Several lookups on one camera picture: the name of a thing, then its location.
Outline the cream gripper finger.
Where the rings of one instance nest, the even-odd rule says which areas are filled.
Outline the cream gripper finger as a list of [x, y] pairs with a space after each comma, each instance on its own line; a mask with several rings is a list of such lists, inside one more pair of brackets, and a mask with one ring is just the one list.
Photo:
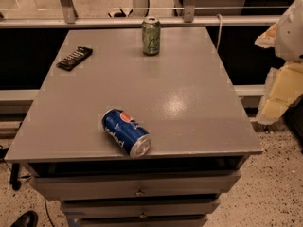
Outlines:
[[271, 68], [264, 90], [256, 120], [272, 125], [303, 95], [303, 63], [286, 61], [279, 69]]
[[261, 48], [270, 48], [276, 46], [277, 23], [270, 26], [265, 32], [259, 35], [255, 40], [255, 45]]

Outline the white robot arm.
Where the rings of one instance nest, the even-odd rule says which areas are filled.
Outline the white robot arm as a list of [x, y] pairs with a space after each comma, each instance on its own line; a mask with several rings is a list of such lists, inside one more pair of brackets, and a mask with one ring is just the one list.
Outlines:
[[303, 95], [303, 0], [294, 0], [255, 45], [272, 47], [285, 61], [279, 69], [270, 69], [258, 105], [257, 122], [272, 125]]

